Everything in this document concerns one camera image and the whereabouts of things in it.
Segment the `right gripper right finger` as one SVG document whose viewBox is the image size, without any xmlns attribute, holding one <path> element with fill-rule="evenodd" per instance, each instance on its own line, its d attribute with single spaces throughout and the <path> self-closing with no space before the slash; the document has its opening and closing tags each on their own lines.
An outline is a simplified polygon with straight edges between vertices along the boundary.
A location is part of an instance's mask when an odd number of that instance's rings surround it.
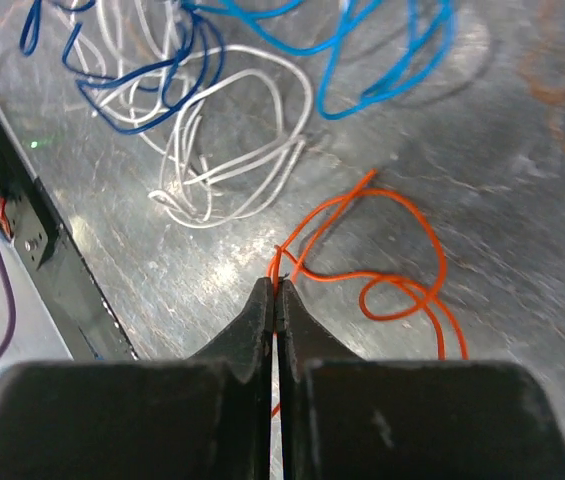
<svg viewBox="0 0 565 480">
<path fill-rule="evenodd" d="M 565 439 L 524 368 L 365 360 L 290 282 L 276 299 L 288 479 L 565 479 Z"/>
</svg>

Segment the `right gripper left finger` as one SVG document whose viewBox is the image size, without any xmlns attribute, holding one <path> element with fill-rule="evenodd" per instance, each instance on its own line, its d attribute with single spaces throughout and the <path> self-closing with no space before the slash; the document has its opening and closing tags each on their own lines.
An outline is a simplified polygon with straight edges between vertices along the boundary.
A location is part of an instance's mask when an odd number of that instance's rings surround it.
<svg viewBox="0 0 565 480">
<path fill-rule="evenodd" d="M 0 377 L 0 479 L 265 479 L 272 284 L 182 360 L 29 362 Z"/>
</svg>

